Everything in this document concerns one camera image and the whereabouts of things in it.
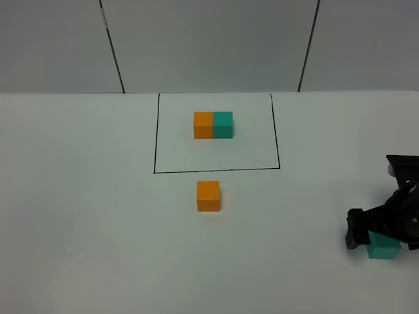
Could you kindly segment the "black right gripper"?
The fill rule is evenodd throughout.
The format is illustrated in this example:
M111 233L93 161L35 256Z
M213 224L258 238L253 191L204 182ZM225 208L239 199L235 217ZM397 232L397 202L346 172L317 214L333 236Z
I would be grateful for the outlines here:
M388 174L395 178L398 188L384 205L373 209L370 231L405 243L409 249L417 249L418 157L389 154L386 158L389 163ZM362 209L350 209L346 221L347 249L371 243Z

